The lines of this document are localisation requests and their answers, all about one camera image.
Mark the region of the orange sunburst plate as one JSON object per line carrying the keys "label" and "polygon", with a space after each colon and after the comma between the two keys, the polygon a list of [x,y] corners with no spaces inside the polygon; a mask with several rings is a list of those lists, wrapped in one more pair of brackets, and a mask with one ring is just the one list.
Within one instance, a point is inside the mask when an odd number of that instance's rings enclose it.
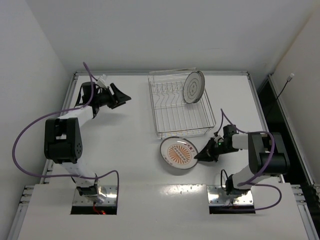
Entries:
{"label": "orange sunburst plate", "polygon": [[183,137],[172,136],[164,139],[159,150],[164,161],[176,169],[189,170],[198,163],[195,158],[198,154],[197,148]]}

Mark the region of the white plate green rim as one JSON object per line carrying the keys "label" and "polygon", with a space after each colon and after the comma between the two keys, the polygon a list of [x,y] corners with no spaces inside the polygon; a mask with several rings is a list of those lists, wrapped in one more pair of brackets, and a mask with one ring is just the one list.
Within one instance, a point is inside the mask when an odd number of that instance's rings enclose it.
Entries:
{"label": "white plate green rim", "polygon": [[187,104],[197,103],[205,90],[205,76],[202,71],[191,72],[183,86],[183,98]]}

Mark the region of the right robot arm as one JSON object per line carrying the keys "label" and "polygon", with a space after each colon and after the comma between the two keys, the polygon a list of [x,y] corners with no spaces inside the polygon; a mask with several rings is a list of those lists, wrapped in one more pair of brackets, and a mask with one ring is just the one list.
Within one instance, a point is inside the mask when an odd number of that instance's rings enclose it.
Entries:
{"label": "right robot arm", "polygon": [[221,125],[202,150],[187,139],[203,135],[212,127],[214,118],[202,80],[174,81],[148,86],[150,108],[159,149],[151,146],[141,130],[133,137],[121,134],[116,140],[116,159],[129,166],[141,168],[159,153],[174,174],[184,175],[198,163],[217,162],[222,155],[247,150],[248,164],[241,171],[227,174],[221,171],[221,186],[229,195],[243,195],[261,181],[287,172],[290,161],[279,133],[246,132],[229,123]]}

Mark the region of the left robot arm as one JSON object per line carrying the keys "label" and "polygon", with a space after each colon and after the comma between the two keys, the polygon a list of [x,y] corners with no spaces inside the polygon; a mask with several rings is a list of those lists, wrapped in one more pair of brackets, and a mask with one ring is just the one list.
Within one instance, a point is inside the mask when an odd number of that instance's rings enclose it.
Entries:
{"label": "left robot arm", "polygon": [[102,204],[107,190],[99,184],[97,174],[82,159],[81,127],[94,119],[101,107],[115,109],[130,101],[131,97],[120,91],[114,83],[85,82],[81,85],[75,108],[58,118],[45,122],[44,155],[62,166],[76,185],[79,195]]}

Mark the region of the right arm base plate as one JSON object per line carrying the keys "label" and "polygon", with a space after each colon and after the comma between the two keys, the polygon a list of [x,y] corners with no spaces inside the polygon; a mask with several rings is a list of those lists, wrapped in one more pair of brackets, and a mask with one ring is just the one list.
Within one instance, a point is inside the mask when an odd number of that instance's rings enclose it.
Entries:
{"label": "right arm base plate", "polygon": [[220,185],[207,185],[208,205],[210,207],[253,207],[254,200],[249,190],[241,194],[229,194]]}

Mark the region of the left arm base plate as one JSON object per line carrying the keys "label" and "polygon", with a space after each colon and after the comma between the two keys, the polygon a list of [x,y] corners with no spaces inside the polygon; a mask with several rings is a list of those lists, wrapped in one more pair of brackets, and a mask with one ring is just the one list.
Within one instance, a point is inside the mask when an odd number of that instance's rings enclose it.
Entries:
{"label": "left arm base plate", "polygon": [[96,203],[98,207],[115,207],[117,205],[116,185],[102,185],[98,187],[96,195],[80,195],[78,190],[74,191],[72,205],[76,207],[90,207]]}

